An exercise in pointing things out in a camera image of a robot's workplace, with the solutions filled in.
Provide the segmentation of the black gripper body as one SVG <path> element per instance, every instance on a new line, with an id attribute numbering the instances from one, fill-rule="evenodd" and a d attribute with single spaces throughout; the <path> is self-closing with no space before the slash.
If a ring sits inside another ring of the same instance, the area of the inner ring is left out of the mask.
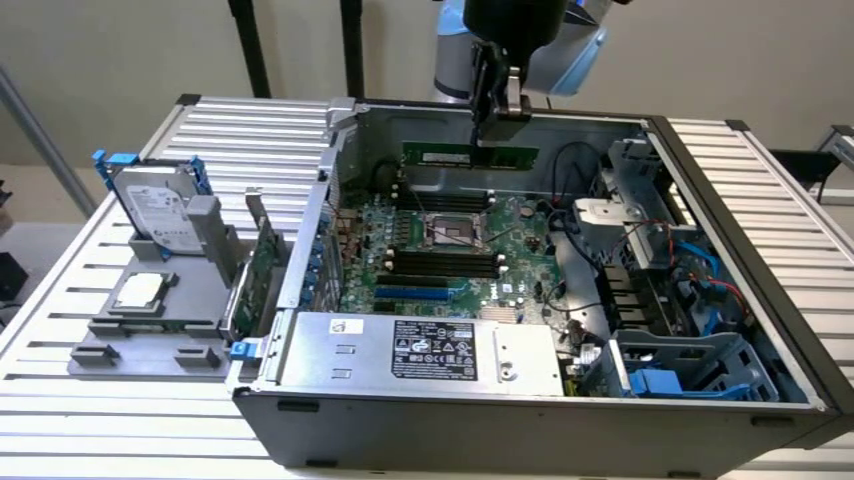
<path id="1" fill-rule="evenodd" d="M 479 39 L 509 52 L 533 52 L 554 41 L 567 4 L 567 0 L 469 0 L 463 23 Z"/>

